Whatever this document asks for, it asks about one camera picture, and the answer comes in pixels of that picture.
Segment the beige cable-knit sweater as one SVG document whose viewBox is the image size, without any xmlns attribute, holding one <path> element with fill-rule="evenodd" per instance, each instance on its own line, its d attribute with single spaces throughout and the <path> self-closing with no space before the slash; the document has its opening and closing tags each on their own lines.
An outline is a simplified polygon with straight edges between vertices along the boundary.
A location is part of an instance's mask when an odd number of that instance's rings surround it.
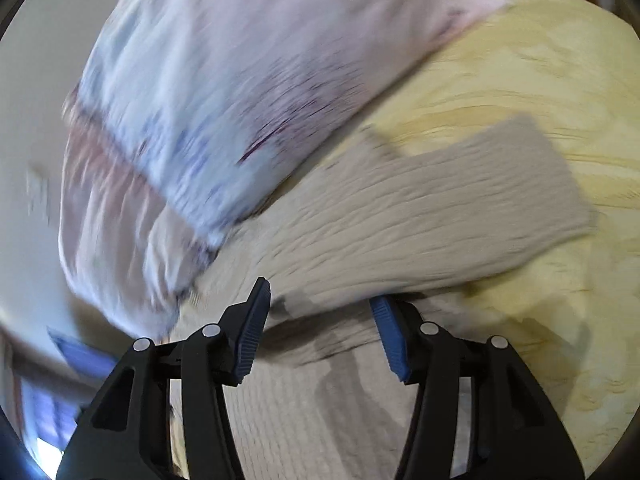
<svg viewBox="0 0 640 480">
<path fill-rule="evenodd" d="M 231 232 L 172 336 L 216 321 L 265 278 L 273 304 L 256 361 L 226 393 L 244 474 L 388 479 L 416 389 L 393 378 L 369 299 L 488 278 L 592 226 L 529 117 L 416 156 L 366 131 Z"/>
</svg>

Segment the blue curtain window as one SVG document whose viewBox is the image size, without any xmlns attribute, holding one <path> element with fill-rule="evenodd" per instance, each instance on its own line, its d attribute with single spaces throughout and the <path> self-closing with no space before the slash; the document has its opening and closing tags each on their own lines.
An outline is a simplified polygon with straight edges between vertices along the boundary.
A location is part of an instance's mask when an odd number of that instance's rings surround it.
<svg viewBox="0 0 640 480">
<path fill-rule="evenodd" d="M 70 374 L 58 374 L 26 356 L 17 356 L 14 364 L 22 388 L 27 434 L 63 451 L 77 419 L 111 374 L 118 357 L 52 328 L 47 333 Z"/>
</svg>

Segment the pink striped pillow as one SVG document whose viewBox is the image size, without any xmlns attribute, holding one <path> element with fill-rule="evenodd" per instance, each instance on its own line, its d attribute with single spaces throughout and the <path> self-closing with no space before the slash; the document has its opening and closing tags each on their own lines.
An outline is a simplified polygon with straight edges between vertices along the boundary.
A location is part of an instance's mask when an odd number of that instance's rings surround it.
<svg viewBox="0 0 640 480">
<path fill-rule="evenodd" d="M 194 231 L 139 171 L 163 133 L 154 130 L 128 156 L 76 90 L 62 118 L 58 254 L 68 287 L 128 335 L 163 338 L 223 238 Z"/>
</svg>

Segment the floral white pillow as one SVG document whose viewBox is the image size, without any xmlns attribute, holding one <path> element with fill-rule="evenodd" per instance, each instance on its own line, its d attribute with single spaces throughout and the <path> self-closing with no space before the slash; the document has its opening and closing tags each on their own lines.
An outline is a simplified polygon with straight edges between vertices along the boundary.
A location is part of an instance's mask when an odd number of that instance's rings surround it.
<svg viewBox="0 0 640 480">
<path fill-rule="evenodd" d="M 417 62 L 508 0 L 119 0 L 81 109 L 209 244 Z"/>
</svg>

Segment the yellow patterned bedspread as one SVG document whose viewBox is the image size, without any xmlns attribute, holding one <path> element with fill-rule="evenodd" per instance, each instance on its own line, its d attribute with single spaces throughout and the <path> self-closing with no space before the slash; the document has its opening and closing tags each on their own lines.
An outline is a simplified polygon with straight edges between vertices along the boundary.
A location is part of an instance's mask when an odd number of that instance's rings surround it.
<svg viewBox="0 0 640 480">
<path fill-rule="evenodd" d="M 390 479 L 416 388 L 368 300 L 405 292 L 518 350 L 594 474 L 639 405 L 639 40 L 584 0 L 512 0 L 241 224 L 175 338 L 270 281 L 226 393 L 250 479 Z"/>
</svg>

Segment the white wall switch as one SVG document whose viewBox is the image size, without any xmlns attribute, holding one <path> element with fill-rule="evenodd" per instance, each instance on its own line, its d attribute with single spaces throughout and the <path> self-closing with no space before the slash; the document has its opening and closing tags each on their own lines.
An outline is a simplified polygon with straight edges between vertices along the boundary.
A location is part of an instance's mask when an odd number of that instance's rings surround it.
<svg viewBox="0 0 640 480">
<path fill-rule="evenodd" d="M 35 216 L 48 226 L 51 223 L 50 179 L 38 165 L 28 165 L 25 170 L 25 195 L 29 217 Z"/>
</svg>

